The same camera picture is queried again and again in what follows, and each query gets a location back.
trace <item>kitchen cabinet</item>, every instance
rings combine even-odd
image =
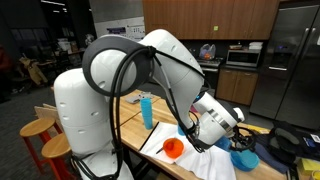
[[[216,98],[250,105],[257,79],[257,73],[222,69]]]
[[[216,97],[232,101],[234,86],[237,81],[237,71],[220,70]]]
[[[209,39],[213,0],[180,1],[177,9],[178,39]]]
[[[177,18],[175,0],[143,0],[143,13],[146,34],[156,30],[165,29],[177,35]]]
[[[279,0],[143,0],[146,33],[178,39],[267,40]]]
[[[209,39],[228,39],[234,0],[212,0]]]
[[[235,0],[228,39],[269,39],[279,0]]]

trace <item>microwave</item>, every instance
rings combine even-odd
[[[257,67],[260,50],[229,50],[226,64]]]

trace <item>wooden stool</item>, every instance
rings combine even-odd
[[[41,154],[49,160],[51,168],[57,179],[76,179],[64,163],[63,156],[71,151],[69,142],[64,133],[48,141],[42,148]]]
[[[55,127],[55,129],[58,131],[58,133],[62,133],[61,129],[59,126],[56,124],[55,120],[53,118],[41,118],[34,120],[30,122],[29,124],[25,125],[21,130],[20,130],[20,136],[23,138],[24,142],[26,143],[28,150],[31,153],[31,156],[33,160],[35,161],[39,171],[41,173],[44,173],[42,169],[42,164],[48,162],[48,160],[39,160],[37,153],[35,152],[29,137],[39,135],[43,144],[48,142],[51,137],[47,130],[51,128],[52,126]]]

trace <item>white cloth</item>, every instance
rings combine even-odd
[[[140,152],[147,156],[159,159],[166,163],[176,163],[188,171],[192,171],[201,179],[235,180],[235,172],[230,154],[216,146],[212,146],[204,153],[198,153],[185,136],[178,134],[177,125],[159,122],[148,141]],[[176,137],[184,144],[180,157],[169,158],[164,151],[156,154],[162,148],[163,142],[168,138]]]

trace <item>robotic arm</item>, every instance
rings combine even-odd
[[[113,99],[149,78],[163,87],[169,109],[199,152],[210,148],[243,117],[201,92],[204,80],[199,64],[167,31],[153,31],[139,43],[121,36],[101,37],[87,48],[83,68],[61,74],[54,84],[59,116],[74,157],[81,159],[77,166],[82,167],[84,179],[115,172],[109,177],[132,178],[128,167],[117,162],[121,149],[112,144],[116,138]],[[189,118],[192,104],[202,114],[198,123]]]

